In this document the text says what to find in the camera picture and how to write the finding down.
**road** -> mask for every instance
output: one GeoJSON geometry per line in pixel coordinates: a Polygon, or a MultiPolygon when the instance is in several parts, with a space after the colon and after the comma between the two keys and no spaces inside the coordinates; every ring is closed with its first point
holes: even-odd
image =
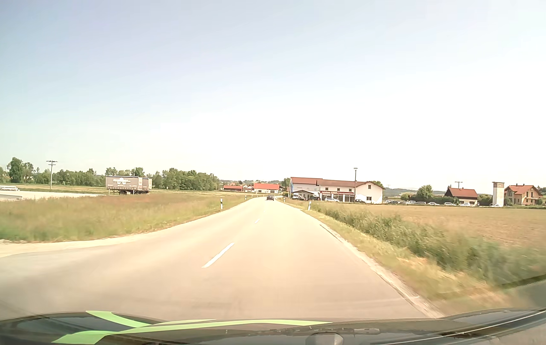
{"type": "Polygon", "coordinates": [[[0,319],[102,310],[190,318],[423,318],[317,220],[255,198],[111,246],[0,258],[0,319]]]}

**white building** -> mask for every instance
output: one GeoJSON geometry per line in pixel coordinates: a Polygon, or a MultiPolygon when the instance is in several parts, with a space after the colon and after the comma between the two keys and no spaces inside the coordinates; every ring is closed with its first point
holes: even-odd
{"type": "Polygon", "coordinates": [[[277,184],[254,184],[254,191],[257,193],[279,193],[279,185],[277,184]]]}
{"type": "Polygon", "coordinates": [[[321,200],[333,198],[346,203],[357,199],[369,204],[380,204],[383,198],[383,188],[368,181],[290,177],[290,190],[293,195],[301,195],[305,198],[317,196],[321,200]]]}

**trailer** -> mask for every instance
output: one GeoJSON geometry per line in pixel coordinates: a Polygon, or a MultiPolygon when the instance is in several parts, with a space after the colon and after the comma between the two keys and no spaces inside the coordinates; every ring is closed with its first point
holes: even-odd
{"type": "Polygon", "coordinates": [[[106,176],[108,192],[125,194],[147,194],[150,192],[150,179],[139,176],[106,176]]]}

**farmhouse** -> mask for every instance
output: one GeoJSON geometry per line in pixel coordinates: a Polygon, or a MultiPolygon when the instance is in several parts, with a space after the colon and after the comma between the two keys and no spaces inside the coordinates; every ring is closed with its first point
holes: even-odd
{"type": "Polygon", "coordinates": [[[380,204],[383,197],[383,188],[368,181],[290,177],[290,190],[293,195],[300,195],[304,198],[317,196],[322,200],[333,198],[347,203],[361,200],[368,204],[380,204]]]}
{"type": "Polygon", "coordinates": [[[254,190],[257,193],[279,193],[279,185],[277,184],[254,184],[254,190]]]}
{"type": "Polygon", "coordinates": [[[537,200],[543,197],[533,185],[508,185],[505,188],[505,195],[514,205],[536,205],[537,200]]]}
{"type": "Polygon", "coordinates": [[[469,203],[471,206],[477,205],[478,195],[475,192],[475,189],[448,187],[448,190],[445,191],[444,195],[451,196],[452,198],[458,198],[461,203],[469,203]]]}

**white tower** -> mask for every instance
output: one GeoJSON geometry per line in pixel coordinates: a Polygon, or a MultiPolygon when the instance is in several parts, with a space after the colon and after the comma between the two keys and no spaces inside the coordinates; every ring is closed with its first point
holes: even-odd
{"type": "Polygon", "coordinates": [[[503,206],[505,202],[505,184],[503,182],[492,183],[492,204],[503,206]]]}

